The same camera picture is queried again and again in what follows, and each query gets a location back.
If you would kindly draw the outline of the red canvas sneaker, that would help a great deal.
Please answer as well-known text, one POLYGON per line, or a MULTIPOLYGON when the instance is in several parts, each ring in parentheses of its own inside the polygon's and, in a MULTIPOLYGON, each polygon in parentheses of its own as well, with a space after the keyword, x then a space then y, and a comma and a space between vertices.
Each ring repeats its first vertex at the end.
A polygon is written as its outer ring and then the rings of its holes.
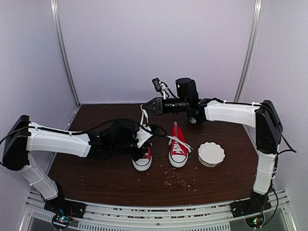
POLYGON ((138 160, 132 159, 132 163, 134 168, 137 171, 147 171, 151 164, 152 164, 152 154, 151 154, 151 146, 152 143, 150 141, 150 138, 152 137, 152 134, 150 134, 147 131, 152 131, 150 126, 148 125, 149 117, 145 109, 141 108, 141 120, 140 120, 140 128, 137 132, 137 147, 138 151, 141 153, 138 155, 138 160))
POLYGON ((170 164, 174 168, 184 167, 193 148, 186 143, 184 133, 177 122, 174 122, 171 134, 167 135, 167 138, 169 138, 168 145, 170 146, 168 153, 170 164))

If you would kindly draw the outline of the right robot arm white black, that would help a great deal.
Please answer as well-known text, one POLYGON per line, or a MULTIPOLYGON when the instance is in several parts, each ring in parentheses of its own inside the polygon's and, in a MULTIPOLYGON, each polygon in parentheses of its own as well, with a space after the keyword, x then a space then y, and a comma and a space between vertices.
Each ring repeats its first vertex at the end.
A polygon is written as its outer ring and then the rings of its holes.
POLYGON ((257 212, 265 205, 267 194, 276 174, 281 141, 286 140, 278 113, 270 100, 261 103, 233 103, 218 98, 200 99, 196 83, 188 77, 176 80, 177 95, 158 78, 152 80, 161 97, 153 98, 142 108, 156 115, 185 112, 192 124, 222 121, 256 129, 258 152, 257 175, 250 198, 233 202, 233 208, 243 207, 257 212))

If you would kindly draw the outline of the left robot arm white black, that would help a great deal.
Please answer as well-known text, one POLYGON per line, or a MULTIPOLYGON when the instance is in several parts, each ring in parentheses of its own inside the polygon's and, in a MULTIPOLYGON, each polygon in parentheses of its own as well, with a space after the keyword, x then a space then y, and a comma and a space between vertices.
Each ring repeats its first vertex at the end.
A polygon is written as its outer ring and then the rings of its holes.
POLYGON ((64 153, 103 160, 124 154, 130 155, 134 161, 149 153, 149 140, 154 135, 150 126, 139 126, 126 118, 112 119, 106 123, 110 127, 99 132, 95 128, 76 132, 44 127, 22 115, 1 140, 5 144, 2 165, 20 172, 30 186, 41 194, 47 206, 64 214, 69 210, 69 202, 65 200, 61 186, 44 173, 30 152, 64 153))

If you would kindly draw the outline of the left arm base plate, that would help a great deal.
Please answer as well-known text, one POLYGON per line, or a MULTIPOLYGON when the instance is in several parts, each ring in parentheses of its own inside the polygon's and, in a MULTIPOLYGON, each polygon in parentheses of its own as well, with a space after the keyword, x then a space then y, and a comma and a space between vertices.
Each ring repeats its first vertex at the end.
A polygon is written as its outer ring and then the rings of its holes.
POLYGON ((44 209, 66 218, 83 218, 86 204, 64 200, 62 203, 45 202, 44 209))

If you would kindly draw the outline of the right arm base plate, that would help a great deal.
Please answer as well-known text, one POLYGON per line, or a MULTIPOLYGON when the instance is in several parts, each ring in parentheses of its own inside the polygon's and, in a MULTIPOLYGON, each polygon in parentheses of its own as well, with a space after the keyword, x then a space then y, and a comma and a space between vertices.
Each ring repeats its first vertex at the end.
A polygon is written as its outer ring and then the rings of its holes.
POLYGON ((262 213, 264 210, 272 208, 269 201, 261 204, 251 199, 234 201, 230 204, 231 212, 234 218, 248 216, 255 213, 262 213))

